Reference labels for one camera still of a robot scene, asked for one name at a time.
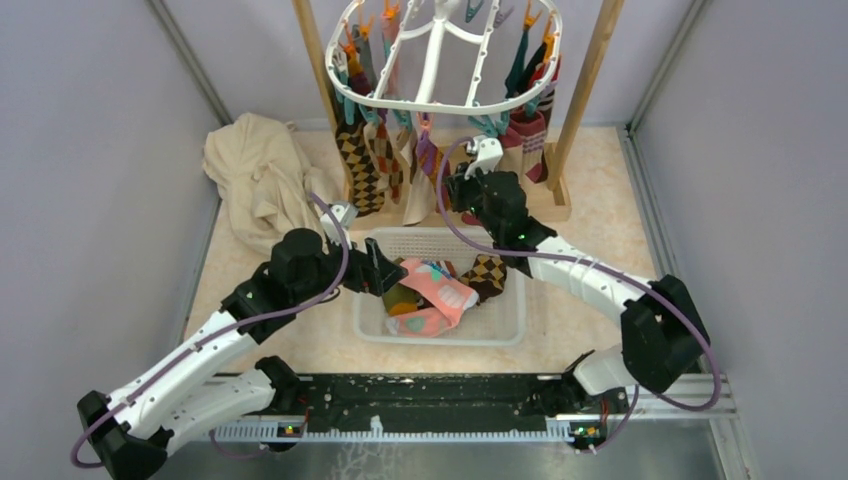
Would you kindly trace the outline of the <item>wooden hanger rack frame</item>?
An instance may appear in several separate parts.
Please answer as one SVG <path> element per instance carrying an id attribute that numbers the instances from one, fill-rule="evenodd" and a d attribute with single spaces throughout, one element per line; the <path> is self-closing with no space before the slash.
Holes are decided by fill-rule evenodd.
<path id="1" fill-rule="evenodd" d="M 531 87 L 523 94 L 495 103 L 480 104 L 477 101 L 476 95 L 483 80 L 482 69 L 486 59 L 492 53 L 489 45 L 496 29 L 495 23 L 502 15 L 500 2 L 488 2 L 489 11 L 484 27 L 481 32 L 474 33 L 454 22 L 453 18 L 460 7 L 457 1 L 434 2 L 431 20 L 416 28 L 411 27 L 410 24 L 421 10 L 420 2 L 387 1 L 384 4 L 384 11 L 391 21 L 397 23 L 398 32 L 389 44 L 388 57 L 384 67 L 377 73 L 376 86 L 368 94 L 361 95 L 342 82 L 340 77 L 342 70 L 334 63 L 337 55 L 346 54 L 354 46 L 352 42 L 341 45 L 339 40 L 348 34 L 350 18 L 358 15 L 361 5 L 359 1 L 350 2 L 342 11 L 329 41 L 323 42 L 318 32 L 311 3 L 296 1 L 293 4 L 313 74 L 320 88 L 322 101 L 332 125 L 337 123 L 333 104 L 336 97 L 339 97 L 342 102 L 373 107 L 376 110 L 397 110 L 403 116 L 415 112 L 424 115 L 445 114 L 479 118 L 486 115 L 504 114 L 510 109 L 528 105 L 538 92 L 537 88 Z M 546 47 L 545 62 L 547 62 L 550 57 L 560 55 L 563 20 L 560 10 L 553 2 L 544 1 L 541 6 L 543 14 L 553 25 L 543 36 Z M 573 211 L 572 199 L 564 177 L 565 166 L 623 6 L 624 4 L 621 1 L 605 1 L 602 3 L 569 100 L 567 114 L 559 137 L 556 141 L 548 142 L 545 145 L 545 151 L 550 160 L 550 173 L 546 187 L 553 198 L 553 210 L 565 216 L 571 216 Z M 416 95 L 413 99 L 391 98 L 386 91 L 394 66 L 402 52 L 402 47 L 404 43 L 420 36 L 426 36 L 428 44 L 423 57 L 422 77 Z M 466 97 L 461 103 L 442 104 L 432 98 L 440 68 L 442 46 L 447 36 L 452 36 L 477 48 L 472 78 Z"/>

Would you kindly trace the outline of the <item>brown yellow argyle sock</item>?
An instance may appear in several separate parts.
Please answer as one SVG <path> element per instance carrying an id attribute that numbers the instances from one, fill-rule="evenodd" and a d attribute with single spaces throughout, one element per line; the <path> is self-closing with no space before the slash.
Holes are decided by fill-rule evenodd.
<path id="1" fill-rule="evenodd" d="M 507 266 L 499 257 L 478 254 L 459 281 L 477 293 L 481 305 L 504 292 L 507 276 Z"/>

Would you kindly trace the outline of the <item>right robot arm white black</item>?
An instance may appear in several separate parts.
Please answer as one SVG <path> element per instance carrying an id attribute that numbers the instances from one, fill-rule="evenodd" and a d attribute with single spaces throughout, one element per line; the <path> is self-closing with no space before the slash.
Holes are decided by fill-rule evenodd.
<path id="1" fill-rule="evenodd" d="M 664 393 L 705 352 L 708 335 L 677 277 L 631 277 L 581 252 L 530 215 L 513 172 L 459 171 L 442 183 L 453 210 L 470 214 L 489 234 L 492 244 L 481 251 L 618 321 L 619 345 L 584 354 L 567 369 L 563 398 L 572 410 L 588 412 L 619 387 Z"/>

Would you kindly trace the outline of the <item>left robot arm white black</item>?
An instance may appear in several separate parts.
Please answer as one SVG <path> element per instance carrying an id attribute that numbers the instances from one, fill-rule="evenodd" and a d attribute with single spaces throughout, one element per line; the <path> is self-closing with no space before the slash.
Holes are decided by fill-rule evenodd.
<path id="1" fill-rule="evenodd" d="M 186 443 L 221 424 L 268 409 L 300 412 L 305 389 L 277 356 L 223 384 L 205 383 L 337 288 L 381 296 L 407 274 L 372 238 L 359 250 L 310 229 L 289 231 L 187 341 L 127 385 L 78 401 L 85 441 L 112 478 L 149 479 Z"/>

